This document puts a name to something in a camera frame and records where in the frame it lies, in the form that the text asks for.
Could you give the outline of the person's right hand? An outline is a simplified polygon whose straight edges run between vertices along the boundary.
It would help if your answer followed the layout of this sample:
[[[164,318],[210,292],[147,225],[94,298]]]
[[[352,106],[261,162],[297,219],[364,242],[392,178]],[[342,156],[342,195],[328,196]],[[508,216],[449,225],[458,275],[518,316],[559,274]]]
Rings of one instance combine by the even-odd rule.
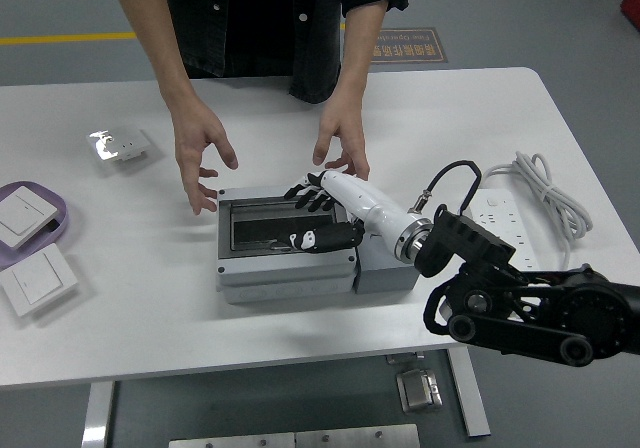
[[[184,191],[195,215],[202,210],[217,210],[217,191],[207,188],[201,178],[215,178],[218,172],[202,165],[202,156],[213,145],[224,165],[238,168],[236,153],[217,115],[197,96],[188,96],[169,104],[174,129],[175,158]]]

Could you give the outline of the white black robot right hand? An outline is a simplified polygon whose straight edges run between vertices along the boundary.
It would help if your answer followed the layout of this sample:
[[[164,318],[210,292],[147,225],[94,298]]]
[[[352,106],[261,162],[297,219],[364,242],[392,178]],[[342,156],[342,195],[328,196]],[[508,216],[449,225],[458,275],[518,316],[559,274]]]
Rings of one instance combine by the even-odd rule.
[[[404,263],[410,261],[413,240],[430,230],[426,219],[402,208],[370,182],[332,169],[306,174],[284,194],[285,199],[295,197],[298,208],[309,205],[310,211],[337,202],[363,222],[366,232],[381,236],[389,251]]]

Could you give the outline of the person's left hand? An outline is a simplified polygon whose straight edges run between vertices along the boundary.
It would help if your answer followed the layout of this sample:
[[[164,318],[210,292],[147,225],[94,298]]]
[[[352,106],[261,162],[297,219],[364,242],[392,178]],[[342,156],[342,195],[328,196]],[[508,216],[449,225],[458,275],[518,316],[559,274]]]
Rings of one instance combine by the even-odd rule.
[[[336,160],[327,161],[333,138],[339,140],[341,154]],[[342,169],[344,173],[363,180],[369,178],[370,165],[366,155],[361,98],[329,98],[320,116],[312,161],[315,166]]]

